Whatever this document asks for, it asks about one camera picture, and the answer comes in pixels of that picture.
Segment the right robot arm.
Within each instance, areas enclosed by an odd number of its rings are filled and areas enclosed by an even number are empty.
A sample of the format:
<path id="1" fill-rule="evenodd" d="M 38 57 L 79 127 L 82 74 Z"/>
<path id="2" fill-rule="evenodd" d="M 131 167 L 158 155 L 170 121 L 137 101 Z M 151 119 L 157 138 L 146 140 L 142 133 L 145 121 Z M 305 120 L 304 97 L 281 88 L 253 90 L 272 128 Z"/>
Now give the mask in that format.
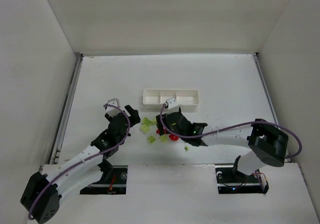
<path id="1" fill-rule="evenodd" d="M 182 112 L 156 116 L 159 134 L 174 135 L 194 147 L 227 145 L 249 148 L 236 158 L 234 173 L 251 175 L 264 167 L 283 167 L 286 159 L 288 135 L 263 119 L 255 119 L 233 128 L 216 128 L 207 123 L 192 123 Z"/>

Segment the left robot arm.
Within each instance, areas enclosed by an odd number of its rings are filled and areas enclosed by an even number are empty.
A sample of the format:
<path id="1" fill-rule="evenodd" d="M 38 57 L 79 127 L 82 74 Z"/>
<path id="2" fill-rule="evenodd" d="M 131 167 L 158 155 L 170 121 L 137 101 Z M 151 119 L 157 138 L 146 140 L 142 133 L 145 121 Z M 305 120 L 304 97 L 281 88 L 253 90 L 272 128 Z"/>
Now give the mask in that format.
<path id="1" fill-rule="evenodd" d="M 69 196 L 79 194 L 86 186 L 111 174 L 113 166 L 108 158 L 119 150 L 130 136 L 130 129 L 141 119 L 130 105 L 121 110 L 107 103 L 104 108 L 109 121 L 107 129 L 68 162 L 49 173 L 35 172 L 30 176 L 20 199 L 30 221 L 48 222 Z"/>

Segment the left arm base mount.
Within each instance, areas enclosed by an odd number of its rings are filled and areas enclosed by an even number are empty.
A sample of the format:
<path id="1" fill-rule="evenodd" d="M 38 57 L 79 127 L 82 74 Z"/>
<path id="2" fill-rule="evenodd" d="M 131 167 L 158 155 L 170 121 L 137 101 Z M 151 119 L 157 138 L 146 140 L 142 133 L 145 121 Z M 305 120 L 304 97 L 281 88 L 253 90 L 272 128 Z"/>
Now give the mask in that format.
<path id="1" fill-rule="evenodd" d="M 127 192 L 128 165 L 109 166 L 101 179 L 80 191 L 81 195 L 125 195 Z"/>

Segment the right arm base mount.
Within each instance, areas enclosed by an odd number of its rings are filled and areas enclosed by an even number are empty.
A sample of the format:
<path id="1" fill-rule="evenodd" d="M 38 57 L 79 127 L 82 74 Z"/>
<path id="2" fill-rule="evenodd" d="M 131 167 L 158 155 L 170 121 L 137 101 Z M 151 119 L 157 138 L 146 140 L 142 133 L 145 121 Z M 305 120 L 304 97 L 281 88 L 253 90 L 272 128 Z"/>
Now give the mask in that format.
<path id="1" fill-rule="evenodd" d="M 238 171 L 238 156 L 233 165 L 215 166 L 217 190 L 219 194 L 263 194 L 269 191 L 269 182 L 260 170 L 251 175 L 245 175 Z"/>

